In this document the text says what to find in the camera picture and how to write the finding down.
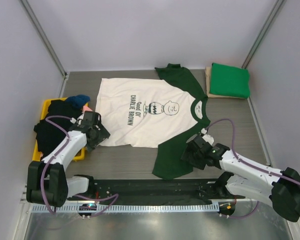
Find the white and green raglan t-shirt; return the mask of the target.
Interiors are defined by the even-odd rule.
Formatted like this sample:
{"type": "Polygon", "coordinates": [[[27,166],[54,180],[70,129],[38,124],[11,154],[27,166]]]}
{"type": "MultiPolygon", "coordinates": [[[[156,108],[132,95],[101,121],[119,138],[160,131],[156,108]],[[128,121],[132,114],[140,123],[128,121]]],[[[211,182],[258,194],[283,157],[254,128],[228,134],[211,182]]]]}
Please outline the white and green raglan t-shirt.
{"type": "Polygon", "coordinates": [[[95,110],[110,134],[103,147],[157,149],[152,173],[172,180],[194,169],[182,155],[187,140],[210,124],[208,96],[186,67],[170,63],[156,73],[158,79],[103,78],[95,110]]]}

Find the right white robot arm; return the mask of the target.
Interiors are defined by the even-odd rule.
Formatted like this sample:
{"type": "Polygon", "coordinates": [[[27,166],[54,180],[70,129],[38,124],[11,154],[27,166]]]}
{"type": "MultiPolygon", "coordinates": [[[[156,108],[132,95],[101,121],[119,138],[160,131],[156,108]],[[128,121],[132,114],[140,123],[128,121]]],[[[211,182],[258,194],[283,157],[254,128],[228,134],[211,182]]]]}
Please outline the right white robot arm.
{"type": "Polygon", "coordinates": [[[245,197],[270,206],[287,221],[299,220],[300,174],[295,169],[262,165],[203,134],[187,140],[181,159],[200,170],[209,166],[223,171],[212,185],[201,189],[205,198],[245,197]]]}

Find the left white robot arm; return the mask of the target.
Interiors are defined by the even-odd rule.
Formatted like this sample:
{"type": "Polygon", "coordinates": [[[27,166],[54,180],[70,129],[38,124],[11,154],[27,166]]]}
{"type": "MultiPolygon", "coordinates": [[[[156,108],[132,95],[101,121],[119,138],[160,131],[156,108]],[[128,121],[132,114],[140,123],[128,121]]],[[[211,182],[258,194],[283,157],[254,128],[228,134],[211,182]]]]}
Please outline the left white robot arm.
{"type": "Polygon", "coordinates": [[[95,196],[92,176],[77,174],[67,178],[66,169],[81,149],[92,151],[110,137],[97,112],[85,111],[78,119],[66,117],[72,124],[69,130],[53,122],[54,118],[52,115],[45,120],[61,130],[65,137],[49,155],[29,164],[26,184],[26,200],[45,205],[48,209],[60,208],[68,198],[74,196],[80,195],[85,200],[95,196]]]}

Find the blue garment in bin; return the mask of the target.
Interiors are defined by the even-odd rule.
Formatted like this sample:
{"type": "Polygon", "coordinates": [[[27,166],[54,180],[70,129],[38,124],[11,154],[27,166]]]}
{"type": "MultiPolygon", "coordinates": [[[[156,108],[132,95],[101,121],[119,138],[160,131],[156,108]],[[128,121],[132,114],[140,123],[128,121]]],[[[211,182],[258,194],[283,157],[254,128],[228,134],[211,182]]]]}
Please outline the blue garment in bin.
{"type": "Polygon", "coordinates": [[[70,96],[65,99],[65,102],[70,104],[72,107],[76,109],[82,109],[84,105],[86,105],[91,98],[84,94],[79,94],[75,96],[70,96]]]}

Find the black t-shirt in bin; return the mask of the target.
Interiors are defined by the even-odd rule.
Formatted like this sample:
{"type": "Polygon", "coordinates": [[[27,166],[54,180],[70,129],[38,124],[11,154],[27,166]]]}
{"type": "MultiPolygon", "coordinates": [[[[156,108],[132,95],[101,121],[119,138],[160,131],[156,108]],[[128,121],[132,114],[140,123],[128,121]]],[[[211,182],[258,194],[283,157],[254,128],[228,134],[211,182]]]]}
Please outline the black t-shirt in bin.
{"type": "Polygon", "coordinates": [[[53,100],[48,107],[48,113],[33,128],[36,133],[38,151],[44,158],[49,155],[64,140],[66,134],[73,125],[71,118],[78,119],[83,108],[72,107],[64,100],[53,100]]]}

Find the yellow plastic bin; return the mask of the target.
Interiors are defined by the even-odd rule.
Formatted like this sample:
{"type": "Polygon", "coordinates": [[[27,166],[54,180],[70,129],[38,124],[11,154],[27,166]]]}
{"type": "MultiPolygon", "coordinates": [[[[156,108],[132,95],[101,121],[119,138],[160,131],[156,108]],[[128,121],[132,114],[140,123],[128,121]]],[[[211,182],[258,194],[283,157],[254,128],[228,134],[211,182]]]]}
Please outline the yellow plastic bin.
{"type": "MultiPolygon", "coordinates": [[[[45,118],[45,116],[48,114],[48,108],[51,104],[51,101],[54,100],[61,100],[61,101],[65,101],[67,98],[66,97],[62,97],[62,98],[50,98],[50,99],[46,99],[43,102],[42,105],[42,110],[41,110],[41,114],[40,114],[40,120],[43,120],[45,118]]],[[[86,154],[86,148],[83,147],[73,158],[73,161],[77,162],[77,161],[81,161],[85,158],[85,154],[86,154]]],[[[43,156],[43,154],[41,152],[38,151],[38,141],[35,141],[35,145],[34,145],[34,150],[33,150],[33,155],[32,155],[32,160],[33,161],[40,161],[41,157],[43,156]]]]}

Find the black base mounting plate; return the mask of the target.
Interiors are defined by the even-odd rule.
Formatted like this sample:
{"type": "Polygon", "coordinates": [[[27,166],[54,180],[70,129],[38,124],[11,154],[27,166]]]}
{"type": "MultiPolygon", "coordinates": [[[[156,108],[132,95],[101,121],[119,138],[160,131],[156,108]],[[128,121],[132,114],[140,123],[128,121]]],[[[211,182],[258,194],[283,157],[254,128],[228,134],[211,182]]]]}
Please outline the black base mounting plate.
{"type": "Polygon", "coordinates": [[[233,200],[215,178],[201,179],[97,179],[82,196],[104,199],[118,194],[115,205],[189,206],[207,205],[213,200],[233,200]]]}

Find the folded bright green t-shirt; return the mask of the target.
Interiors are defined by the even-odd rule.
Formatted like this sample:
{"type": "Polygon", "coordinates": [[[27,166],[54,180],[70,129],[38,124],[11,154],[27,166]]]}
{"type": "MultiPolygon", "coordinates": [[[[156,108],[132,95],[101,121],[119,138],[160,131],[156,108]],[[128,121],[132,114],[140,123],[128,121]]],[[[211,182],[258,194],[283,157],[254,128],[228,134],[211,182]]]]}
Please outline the folded bright green t-shirt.
{"type": "Polygon", "coordinates": [[[247,69],[214,62],[211,65],[210,93],[247,99],[250,96],[249,80],[247,69]]]}

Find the folded beige t-shirt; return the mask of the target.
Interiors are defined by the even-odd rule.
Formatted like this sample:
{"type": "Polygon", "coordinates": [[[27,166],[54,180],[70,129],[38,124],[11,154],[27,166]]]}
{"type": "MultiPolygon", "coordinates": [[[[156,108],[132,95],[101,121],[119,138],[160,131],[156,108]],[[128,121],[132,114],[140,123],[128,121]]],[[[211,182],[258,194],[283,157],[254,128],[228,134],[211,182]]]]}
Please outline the folded beige t-shirt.
{"type": "Polygon", "coordinates": [[[205,68],[205,85],[206,85],[206,95],[208,98],[232,98],[232,99],[243,99],[243,97],[237,97],[237,96],[224,96],[224,95],[217,95],[211,93],[211,73],[212,73],[212,67],[207,66],[205,68]]]}

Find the aluminium extrusion rail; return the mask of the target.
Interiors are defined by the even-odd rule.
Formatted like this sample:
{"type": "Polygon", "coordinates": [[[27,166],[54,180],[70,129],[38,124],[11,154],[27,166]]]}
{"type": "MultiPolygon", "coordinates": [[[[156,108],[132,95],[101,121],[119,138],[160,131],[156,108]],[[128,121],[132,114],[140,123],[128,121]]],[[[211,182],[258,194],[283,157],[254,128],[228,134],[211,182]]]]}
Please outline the aluminium extrusion rail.
{"type": "Polygon", "coordinates": [[[23,190],[22,190],[22,195],[20,197],[20,202],[24,203],[27,201],[27,185],[24,186],[23,190]]]}

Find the left aluminium corner post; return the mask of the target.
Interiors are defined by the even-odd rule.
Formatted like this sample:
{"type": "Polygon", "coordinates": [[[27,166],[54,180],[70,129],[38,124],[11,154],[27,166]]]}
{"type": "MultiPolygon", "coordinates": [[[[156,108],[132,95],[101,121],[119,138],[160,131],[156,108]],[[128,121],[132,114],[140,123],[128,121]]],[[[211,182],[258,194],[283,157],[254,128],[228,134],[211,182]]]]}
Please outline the left aluminium corner post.
{"type": "Polygon", "coordinates": [[[32,23],[35,31],[37,32],[39,38],[41,39],[44,47],[46,48],[47,52],[49,53],[52,61],[54,62],[55,66],[57,67],[58,71],[60,72],[63,79],[66,78],[67,72],[63,67],[60,59],[58,58],[52,44],[50,43],[40,21],[38,20],[33,8],[31,7],[28,0],[19,0],[19,3],[23,7],[26,15],[28,16],[30,22],[32,23]]]}

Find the aluminium corner post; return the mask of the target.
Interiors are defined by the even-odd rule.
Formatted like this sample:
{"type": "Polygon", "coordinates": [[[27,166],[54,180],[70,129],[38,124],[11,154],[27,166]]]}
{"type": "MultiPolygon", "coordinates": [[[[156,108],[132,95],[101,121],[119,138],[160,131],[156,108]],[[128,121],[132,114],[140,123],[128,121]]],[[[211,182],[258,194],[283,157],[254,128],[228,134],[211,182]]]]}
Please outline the aluminium corner post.
{"type": "Polygon", "coordinates": [[[44,47],[46,48],[47,52],[49,53],[52,61],[54,62],[55,66],[57,67],[58,71],[60,72],[63,79],[66,78],[67,72],[63,67],[60,59],[58,58],[52,44],[50,43],[40,21],[38,20],[33,8],[31,7],[28,0],[19,0],[19,3],[23,7],[26,15],[28,16],[30,22],[32,23],[35,31],[37,32],[39,38],[41,39],[44,47]]]}
{"type": "Polygon", "coordinates": [[[276,0],[273,7],[271,8],[269,14],[267,15],[260,31],[257,34],[251,48],[248,51],[247,56],[245,57],[243,64],[241,66],[242,69],[247,69],[250,65],[253,57],[257,53],[259,47],[265,40],[267,34],[269,33],[272,25],[276,21],[277,17],[279,16],[280,12],[282,11],[283,7],[286,4],[286,0],[276,0]]]}

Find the right aluminium corner post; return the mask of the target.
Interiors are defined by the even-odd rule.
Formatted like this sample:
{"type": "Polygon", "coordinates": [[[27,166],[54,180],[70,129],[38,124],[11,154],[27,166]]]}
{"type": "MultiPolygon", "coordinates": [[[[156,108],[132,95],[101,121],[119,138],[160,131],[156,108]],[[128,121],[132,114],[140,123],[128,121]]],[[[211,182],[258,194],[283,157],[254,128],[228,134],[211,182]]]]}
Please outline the right aluminium corner post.
{"type": "Polygon", "coordinates": [[[280,12],[282,11],[283,7],[286,4],[286,0],[276,0],[273,7],[271,8],[269,14],[267,15],[260,31],[257,34],[251,48],[248,51],[247,56],[245,57],[243,64],[241,66],[242,69],[247,69],[250,65],[253,57],[257,53],[259,47],[265,40],[267,34],[269,33],[272,25],[276,21],[277,17],[279,16],[280,12]]]}

